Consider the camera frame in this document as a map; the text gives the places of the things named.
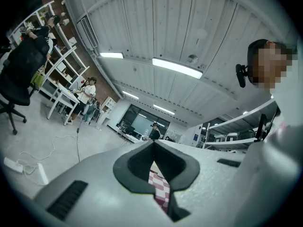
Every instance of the fluorescent light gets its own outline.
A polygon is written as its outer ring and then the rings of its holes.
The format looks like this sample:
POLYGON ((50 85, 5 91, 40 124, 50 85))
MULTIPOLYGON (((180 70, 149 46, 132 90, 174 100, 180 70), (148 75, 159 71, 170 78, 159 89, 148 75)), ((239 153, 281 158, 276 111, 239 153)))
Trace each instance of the fluorescent light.
POLYGON ((189 76, 197 78, 197 79, 200 79, 203 75, 203 73, 200 71, 191 69, 186 66, 182 66, 180 64, 172 63, 170 61, 160 60, 157 58, 152 59, 152 64, 154 66, 160 66, 160 67, 164 67, 164 68, 167 68, 170 70, 175 70, 175 71, 181 72, 183 74, 189 75, 189 76))
POLYGON ((119 58, 119 59, 124 58, 122 53, 107 53, 107 52, 104 52, 104 53, 100 53, 100 55, 102 57, 109 57, 109 58, 119 58))
POLYGON ((169 111, 169 110, 167 110, 167 109, 165 109, 165 108, 161 108, 161 107, 159 107, 159 106, 157 106, 157 105, 153 105, 154 107, 156 107, 156 108, 159 108, 159 109, 161 109, 161 110, 163 110, 163 111, 165 111, 165 112, 168 112, 168 113, 170 113, 170 114, 172 114, 172 115, 174 115, 175 113, 174 112, 172 112, 172 111, 169 111))
POLYGON ((133 94, 130 94, 130 93, 127 93, 127 92, 125 92, 125 91, 122 91, 124 94, 126 94, 126 95, 129 95, 129 96, 132 96, 132 97, 134 97, 135 99, 139 99, 137 96, 134 96, 133 94))
POLYGON ((156 121, 154 121, 154 122, 157 123, 158 125, 161 125, 161 126, 165 127, 163 124, 160 124, 160 123, 158 123, 158 122, 156 122, 156 121))

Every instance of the brick wall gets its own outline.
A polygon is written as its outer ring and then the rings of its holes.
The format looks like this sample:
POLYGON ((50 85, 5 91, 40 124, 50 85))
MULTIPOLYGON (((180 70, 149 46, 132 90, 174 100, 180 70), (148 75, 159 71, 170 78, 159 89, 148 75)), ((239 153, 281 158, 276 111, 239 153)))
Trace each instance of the brick wall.
POLYGON ((76 32, 76 29, 71 21, 71 18, 69 16, 69 13, 64 5, 61 4, 62 0, 42 0, 43 4, 46 4, 48 2, 54 1, 52 4, 53 11, 57 15, 61 15, 62 12, 65 12, 65 16, 61 18, 60 23, 62 23, 63 19, 68 18, 70 20, 69 24, 67 26, 61 26, 63 32, 65 33, 67 39, 70 39, 72 37, 75 37, 77 40, 76 47, 77 49, 75 52, 80 57, 80 59, 83 61, 83 63, 86 66, 90 66, 90 68, 83 74, 84 78, 88 77, 96 77, 97 78, 97 85, 96 85, 96 98, 99 100, 100 103, 102 103, 108 96, 113 98, 116 102, 119 100, 119 96, 114 92, 114 90, 111 88, 111 86, 108 84, 108 82, 105 80, 105 78, 102 76, 98 68, 96 67, 95 63, 91 59, 90 55, 84 48, 84 45, 82 45, 80 38, 78 37, 78 34, 76 32))

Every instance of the window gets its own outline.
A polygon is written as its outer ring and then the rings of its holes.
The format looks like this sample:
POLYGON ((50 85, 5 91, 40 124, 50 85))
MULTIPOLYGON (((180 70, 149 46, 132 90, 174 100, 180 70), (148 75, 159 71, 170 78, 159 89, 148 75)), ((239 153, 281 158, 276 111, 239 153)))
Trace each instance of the window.
POLYGON ((141 108, 131 105, 124 114, 119 125, 124 125, 125 127, 131 126, 134 128, 135 133, 144 135, 146 132, 147 136, 149 136, 153 130, 151 125, 154 122, 157 122, 159 124, 160 133, 162 135, 165 135, 169 127, 168 121, 159 118, 141 108))

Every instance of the ceiling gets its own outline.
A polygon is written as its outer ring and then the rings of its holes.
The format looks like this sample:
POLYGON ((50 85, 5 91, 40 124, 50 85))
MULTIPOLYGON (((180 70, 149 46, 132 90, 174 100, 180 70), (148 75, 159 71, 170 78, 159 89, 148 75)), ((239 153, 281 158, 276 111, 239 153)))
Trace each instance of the ceiling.
POLYGON ((138 96, 139 100, 127 99, 145 109, 155 111, 157 104, 174 111, 174 116, 161 112, 166 120, 195 126, 222 115, 239 116, 270 99, 250 83, 241 88, 235 73, 236 64, 246 63, 251 42, 283 38, 271 20, 247 0, 67 3, 76 22, 88 15, 99 52, 124 54, 123 60, 98 57, 115 87, 138 96), (198 57, 196 64, 187 61, 192 54, 198 57), (153 57, 201 70, 203 76, 195 79, 155 67, 153 57))

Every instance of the checkered fabric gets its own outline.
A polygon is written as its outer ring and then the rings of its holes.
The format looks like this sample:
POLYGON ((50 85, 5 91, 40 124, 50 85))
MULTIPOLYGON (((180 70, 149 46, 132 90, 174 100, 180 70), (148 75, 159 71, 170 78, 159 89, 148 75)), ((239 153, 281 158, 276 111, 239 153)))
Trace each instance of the checkered fabric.
POLYGON ((168 182, 159 177, 157 173, 150 171, 148 183, 156 188, 156 202, 161 206, 165 213, 169 205, 169 184, 168 182))

